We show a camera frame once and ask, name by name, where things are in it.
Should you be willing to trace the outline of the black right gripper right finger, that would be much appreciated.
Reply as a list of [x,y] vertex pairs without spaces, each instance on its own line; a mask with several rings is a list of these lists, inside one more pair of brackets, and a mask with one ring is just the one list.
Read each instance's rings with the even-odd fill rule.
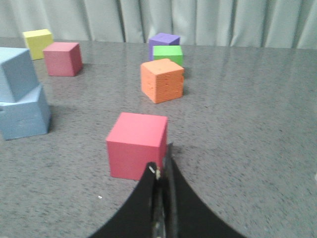
[[167,238],[243,238],[216,215],[194,192],[167,145],[161,172],[165,234]]

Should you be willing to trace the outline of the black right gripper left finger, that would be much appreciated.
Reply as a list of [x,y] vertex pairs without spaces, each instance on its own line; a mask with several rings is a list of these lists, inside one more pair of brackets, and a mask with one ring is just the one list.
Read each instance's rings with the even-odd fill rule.
[[156,163],[147,163],[141,179],[125,203],[90,237],[152,238],[156,171]]

